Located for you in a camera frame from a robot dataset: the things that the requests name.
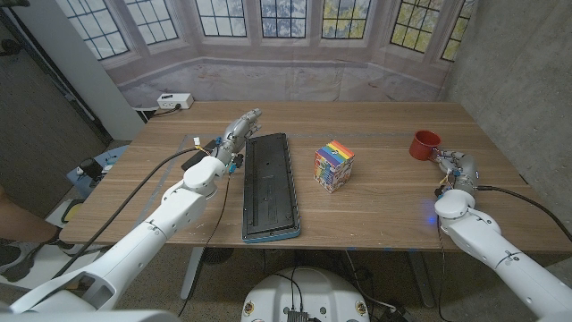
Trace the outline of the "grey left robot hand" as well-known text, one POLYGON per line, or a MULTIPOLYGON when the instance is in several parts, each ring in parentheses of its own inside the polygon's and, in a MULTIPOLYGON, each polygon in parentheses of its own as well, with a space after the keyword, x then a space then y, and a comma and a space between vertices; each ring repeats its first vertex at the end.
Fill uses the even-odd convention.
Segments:
POLYGON ((260 129, 257 121, 261 114, 262 111, 255 108, 230 123, 215 152, 215 158, 228 165, 232 158, 244 148, 246 140, 260 129))

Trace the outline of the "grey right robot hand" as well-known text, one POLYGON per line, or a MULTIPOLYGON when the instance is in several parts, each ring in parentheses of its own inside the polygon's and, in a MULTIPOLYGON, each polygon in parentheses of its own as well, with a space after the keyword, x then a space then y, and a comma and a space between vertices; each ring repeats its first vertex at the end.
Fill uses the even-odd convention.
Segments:
POLYGON ((461 190, 475 195, 479 174, 473 156, 453 150, 435 149, 429 160, 445 173, 434 192, 438 198, 449 190, 461 190))

